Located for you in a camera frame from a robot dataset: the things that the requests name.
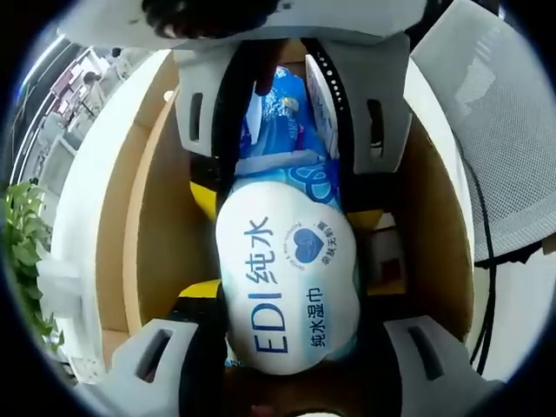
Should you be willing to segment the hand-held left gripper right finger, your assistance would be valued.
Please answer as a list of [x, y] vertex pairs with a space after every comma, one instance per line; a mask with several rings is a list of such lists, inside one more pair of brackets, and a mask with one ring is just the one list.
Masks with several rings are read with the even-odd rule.
[[366, 416], [470, 416], [493, 393], [465, 345], [405, 295], [364, 296], [357, 336]]

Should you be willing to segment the person's right hand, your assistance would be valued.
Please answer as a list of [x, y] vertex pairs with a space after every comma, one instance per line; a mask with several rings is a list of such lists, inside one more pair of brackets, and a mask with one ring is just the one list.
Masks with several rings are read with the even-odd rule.
[[261, 45], [255, 79], [255, 93], [258, 96], [265, 96], [271, 90], [285, 42], [283, 39], [274, 39]]

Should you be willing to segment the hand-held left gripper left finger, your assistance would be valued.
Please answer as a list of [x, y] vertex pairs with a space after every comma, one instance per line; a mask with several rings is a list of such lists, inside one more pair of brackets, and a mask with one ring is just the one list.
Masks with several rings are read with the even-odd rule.
[[221, 283], [179, 297], [114, 353], [114, 416], [224, 416], [228, 313]]

